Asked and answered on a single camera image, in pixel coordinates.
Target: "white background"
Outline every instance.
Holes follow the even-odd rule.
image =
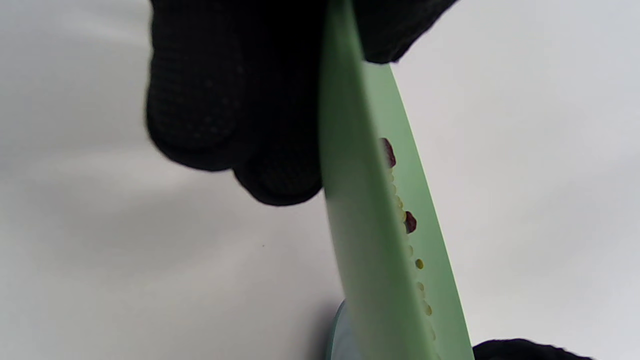
[[[0,5],[0,358],[320,359],[322,197],[165,161],[142,0]],[[640,352],[640,3],[461,0],[395,67],[472,341]]]

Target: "yellow seed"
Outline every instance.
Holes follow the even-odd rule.
[[[431,316],[433,314],[433,309],[431,308],[431,305],[427,304],[426,301],[422,302],[422,306],[424,307],[424,313],[427,314],[427,316]]]

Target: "black glove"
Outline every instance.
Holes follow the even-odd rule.
[[[593,360],[563,348],[540,345],[524,339],[490,340],[474,346],[476,360]]]
[[[367,60],[397,61],[456,0],[354,0]],[[258,201],[322,188],[318,70],[326,0],[151,0],[147,129],[168,158],[232,169]]]

